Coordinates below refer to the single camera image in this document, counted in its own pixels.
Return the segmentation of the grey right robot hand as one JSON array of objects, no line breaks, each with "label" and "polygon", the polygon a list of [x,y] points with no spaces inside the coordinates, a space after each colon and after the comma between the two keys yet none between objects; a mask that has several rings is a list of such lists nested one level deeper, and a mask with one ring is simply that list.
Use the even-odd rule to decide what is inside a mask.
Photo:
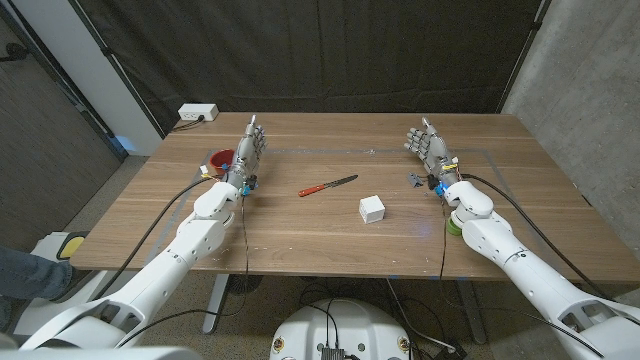
[{"label": "grey right robot hand", "polygon": [[427,116],[422,117],[422,124],[422,129],[411,128],[407,132],[404,148],[422,161],[429,189],[442,196],[451,185],[461,179],[458,160],[451,155],[445,141]]}]

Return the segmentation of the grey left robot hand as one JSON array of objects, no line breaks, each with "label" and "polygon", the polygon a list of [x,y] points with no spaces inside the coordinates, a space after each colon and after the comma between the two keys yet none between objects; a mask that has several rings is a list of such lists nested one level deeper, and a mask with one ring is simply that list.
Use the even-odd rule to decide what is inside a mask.
[{"label": "grey left robot hand", "polygon": [[256,115],[253,114],[234,153],[226,182],[242,191],[247,182],[257,173],[265,147],[264,129],[257,124]]}]

